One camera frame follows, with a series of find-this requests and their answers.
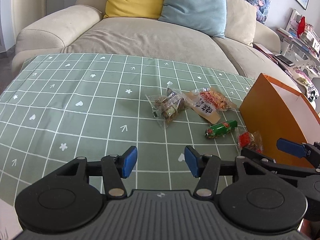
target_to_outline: beige sofa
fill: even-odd
[[[36,55],[113,53],[185,62],[252,79],[265,73],[299,90],[278,65],[252,47],[152,19],[103,19],[106,1],[77,0],[75,6],[24,28],[17,36],[12,63],[14,74],[20,71],[26,59]],[[278,35],[259,22],[253,42],[272,52],[280,52]]]

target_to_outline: light blue pillow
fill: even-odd
[[[164,0],[159,21],[185,26],[209,36],[225,38],[226,0]]]

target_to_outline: metal screw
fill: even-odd
[[[200,197],[209,197],[212,195],[212,191],[207,188],[201,188],[196,191],[196,194]]]
[[[121,197],[124,195],[124,190],[121,188],[112,188],[108,193],[113,197]]]

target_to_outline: orange paper bag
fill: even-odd
[[[305,159],[277,149],[279,138],[296,143],[320,141],[320,118],[308,99],[295,89],[265,74],[260,74],[240,106],[249,132],[259,131],[263,154],[277,163],[310,167]]]

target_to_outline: black robot mount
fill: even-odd
[[[320,145],[304,145],[320,164]],[[122,178],[137,161],[137,148],[99,162],[78,157],[20,192],[15,209],[24,231],[17,240],[308,239],[303,218],[320,220],[320,169],[277,164],[244,148],[234,161],[185,147],[194,190],[128,193]],[[105,194],[89,185],[102,176]],[[217,194],[219,176],[233,183]]]

